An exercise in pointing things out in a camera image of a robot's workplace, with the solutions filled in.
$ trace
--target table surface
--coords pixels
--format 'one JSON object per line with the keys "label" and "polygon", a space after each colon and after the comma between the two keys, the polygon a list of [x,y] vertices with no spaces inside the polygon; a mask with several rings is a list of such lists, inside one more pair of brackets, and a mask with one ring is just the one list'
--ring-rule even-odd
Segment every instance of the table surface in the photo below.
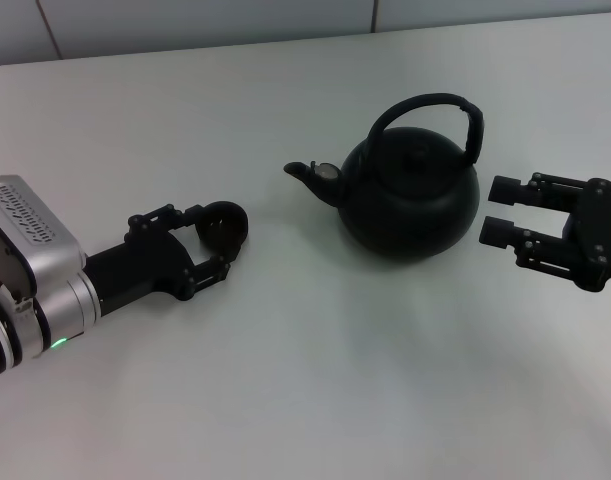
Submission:
{"label": "table surface", "polygon": [[[356,246],[282,166],[340,165],[421,93],[485,114],[478,216],[413,266]],[[400,124],[463,143],[450,107]],[[478,244],[494,175],[611,180],[611,14],[0,67],[0,174],[89,254],[230,200],[226,282],[151,295],[0,377],[0,479],[611,479],[611,281]],[[183,233],[193,254],[197,241]]]}

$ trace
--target green led light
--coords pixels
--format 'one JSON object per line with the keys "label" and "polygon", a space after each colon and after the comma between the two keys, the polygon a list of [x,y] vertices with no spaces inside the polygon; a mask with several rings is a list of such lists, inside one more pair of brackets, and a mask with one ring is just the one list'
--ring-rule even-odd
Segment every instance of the green led light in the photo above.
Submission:
{"label": "green led light", "polygon": [[58,347],[61,343],[65,343],[66,341],[67,341],[66,338],[61,338],[60,340],[57,340],[56,342],[54,342],[51,348]]}

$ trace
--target kettle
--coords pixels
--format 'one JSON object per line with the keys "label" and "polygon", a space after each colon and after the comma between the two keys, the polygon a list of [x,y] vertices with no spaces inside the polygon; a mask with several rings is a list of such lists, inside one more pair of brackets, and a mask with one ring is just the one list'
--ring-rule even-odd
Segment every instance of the kettle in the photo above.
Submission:
{"label": "kettle", "polygon": [[[432,105],[454,105],[467,113],[465,151],[431,130],[386,130],[401,115]],[[427,257],[458,242],[474,220],[479,202],[474,164],[483,131],[482,112],[464,98],[420,95],[381,115],[341,169],[295,162],[284,170],[337,207],[345,227],[367,248],[387,256]]]}

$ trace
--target kettle body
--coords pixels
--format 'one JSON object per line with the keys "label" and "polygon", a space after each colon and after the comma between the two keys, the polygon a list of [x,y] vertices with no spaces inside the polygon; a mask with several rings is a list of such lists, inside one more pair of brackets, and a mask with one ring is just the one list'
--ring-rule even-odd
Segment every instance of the kettle body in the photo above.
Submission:
{"label": "kettle body", "polygon": [[[422,128],[386,127],[422,106],[449,104],[470,119],[463,151]],[[421,95],[386,111],[341,169],[315,162],[285,166],[321,200],[338,208],[345,227],[370,250],[393,257],[427,257],[454,245],[467,232],[479,203],[474,163],[483,116],[462,97]]]}

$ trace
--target vent slot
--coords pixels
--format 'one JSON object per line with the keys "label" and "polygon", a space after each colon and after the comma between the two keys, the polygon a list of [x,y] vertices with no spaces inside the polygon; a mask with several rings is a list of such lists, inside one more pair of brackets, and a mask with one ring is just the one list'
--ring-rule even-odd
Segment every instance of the vent slot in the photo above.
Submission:
{"label": "vent slot", "polygon": [[34,245],[44,245],[56,238],[54,231],[34,211],[29,203],[10,184],[0,185],[0,206],[9,219]]}

